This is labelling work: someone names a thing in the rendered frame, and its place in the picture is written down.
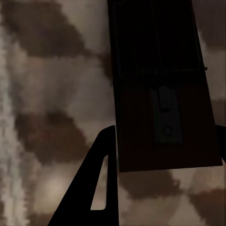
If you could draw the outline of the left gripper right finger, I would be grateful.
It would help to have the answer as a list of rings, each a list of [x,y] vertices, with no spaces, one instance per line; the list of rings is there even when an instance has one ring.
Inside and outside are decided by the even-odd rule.
[[[226,163],[226,127],[216,125],[216,130],[220,147],[220,155]]]

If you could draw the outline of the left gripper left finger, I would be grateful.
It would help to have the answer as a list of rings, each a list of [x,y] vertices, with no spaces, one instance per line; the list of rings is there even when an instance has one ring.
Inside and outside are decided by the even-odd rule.
[[[90,210],[108,155],[106,208]],[[103,129],[86,155],[48,226],[119,226],[115,126]]]

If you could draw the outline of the mousetrap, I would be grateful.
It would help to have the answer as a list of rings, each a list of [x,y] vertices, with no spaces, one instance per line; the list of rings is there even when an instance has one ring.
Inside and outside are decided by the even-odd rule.
[[[107,0],[120,172],[223,166],[192,0]]]

